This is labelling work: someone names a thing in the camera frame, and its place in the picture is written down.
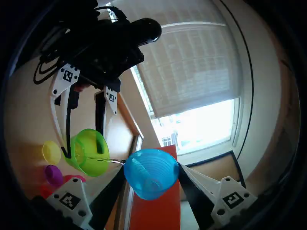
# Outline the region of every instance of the screw hole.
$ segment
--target screw hole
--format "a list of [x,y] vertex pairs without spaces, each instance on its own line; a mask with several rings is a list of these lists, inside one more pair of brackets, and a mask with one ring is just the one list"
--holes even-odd
[[218,214],[218,215],[224,215],[224,214],[225,214],[225,210],[224,210],[224,209],[219,209],[219,210],[217,211],[217,214]]
[[85,217],[86,216],[86,212],[83,210],[78,211],[78,215],[81,217]]

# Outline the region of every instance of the beige wall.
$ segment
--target beige wall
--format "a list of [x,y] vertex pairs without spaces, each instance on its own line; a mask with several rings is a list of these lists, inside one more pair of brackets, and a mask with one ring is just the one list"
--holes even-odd
[[[234,20],[220,1],[214,0],[225,16],[235,36],[240,33]],[[280,49],[274,45],[272,38],[262,19],[243,1],[229,0],[225,2],[238,21],[244,34],[254,74],[254,100],[253,113],[242,152],[238,158],[244,178],[248,178],[266,154],[276,147],[282,124],[285,120],[289,104],[289,73],[280,64],[280,59],[285,58]],[[244,69],[250,68],[249,64],[242,64]],[[248,113],[243,112],[243,119]],[[248,122],[242,122],[237,145],[234,153],[239,155],[247,131]]]
[[130,69],[125,71],[120,79],[122,81],[120,93],[144,135],[142,149],[161,147]]

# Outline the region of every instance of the wall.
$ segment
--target wall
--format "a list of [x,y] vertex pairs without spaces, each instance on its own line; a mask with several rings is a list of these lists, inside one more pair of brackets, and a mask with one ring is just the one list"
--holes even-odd
[[[261,18],[243,1],[227,0],[224,2],[238,21],[245,37],[254,75],[253,113],[249,130],[244,143],[248,128],[246,118],[249,112],[243,111],[244,121],[242,121],[240,133],[238,134],[237,145],[233,150],[238,157],[243,176],[247,178],[264,154],[271,152],[277,144],[288,105],[288,72],[280,65],[272,38]],[[218,0],[214,0],[214,3],[221,10],[234,37],[239,37],[240,31],[224,5]],[[239,50],[244,49],[244,43],[237,43],[237,45]],[[242,63],[243,72],[245,73],[250,71],[248,70],[250,66],[247,60],[245,52],[244,63]],[[244,77],[250,79],[251,75],[244,75]],[[243,100],[246,101],[244,97],[247,96],[248,101],[244,104],[243,110],[250,111],[250,108],[248,108],[251,104],[251,92],[248,91],[250,86],[244,85],[245,89],[247,90],[243,94]]]
[[[35,58],[14,72],[5,95],[4,134],[7,153],[15,176],[28,198],[39,194],[39,186],[46,181],[43,166],[47,163],[41,154],[43,143],[47,140],[58,142],[47,100],[51,78],[35,85],[33,74],[37,64],[38,58]],[[71,137],[83,129],[95,129],[94,94],[97,91],[89,87],[80,94],[78,108],[71,111]],[[56,108],[57,114],[60,114],[59,107]],[[121,111],[118,111],[117,116],[112,116],[111,109],[107,107],[105,138],[111,158],[127,158],[133,134]],[[57,166],[63,175],[85,176],[69,166],[64,157]]]
[[159,144],[157,135],[153,129],[150,117],[131,71],[125,71],[120,76],[120,79],[122,81],[120,93],[125,99],[133,118],[144,135],[142,149],[160,147],[161,145]]

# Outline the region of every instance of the window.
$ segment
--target window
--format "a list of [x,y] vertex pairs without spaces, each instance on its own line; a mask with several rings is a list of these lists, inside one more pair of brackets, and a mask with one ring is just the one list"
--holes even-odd
[[172,140],[170,138],[170,136],[168,137],[163,137],[162,138],[162,143],[163,143],[163,146],[169,146],[172,144]]
[[234,141],[239,115],[238,98],[155,118],[137,67],[131,71],[161,146],[176,145],[177,155],[184,155]]

